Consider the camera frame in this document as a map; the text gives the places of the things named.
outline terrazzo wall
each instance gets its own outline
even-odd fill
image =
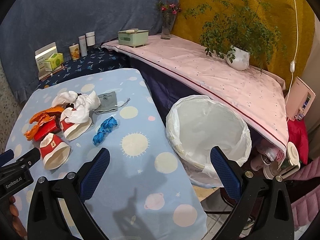
[[[4,152],[21,109],[14,99],[0,61],[0,148]]]

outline blue rope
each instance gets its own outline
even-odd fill
[[[100,128],[98,129],[97,134],[93,137],[93,144],[97,145],[99,143],[102,143],[106,133],[111,133],[114,126],[118,126],[118,123],[113,117],[104,120]]]

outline person's hand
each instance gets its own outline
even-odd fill
[[[18,217],[19,211],[18,211],[17,207],[14,205],[15,201],[16,201],[16,199],[14,198],[14,196],[11,196],[9,198],[9,202],[10,202],[9,209],[10,209],[10,213],[13,215],[12,226],[16,230],[16,232],[19,236],[25,237],[25,236],[27,236],[27,232]]]

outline white plastic bag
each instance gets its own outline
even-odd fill
[[[208,96],[194,95],[176,102],[167,115],[166,131],[178,155],[195,167],[186,171],[200,187],[223,187],[210,161],[213,147],[219,146],[240,166],[251,151],[250,131],[241,116]]]

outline white jar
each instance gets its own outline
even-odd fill
[[[94,32],[86,33],[85,36],[87,38],[87,46],[93,46],[96,44]]]

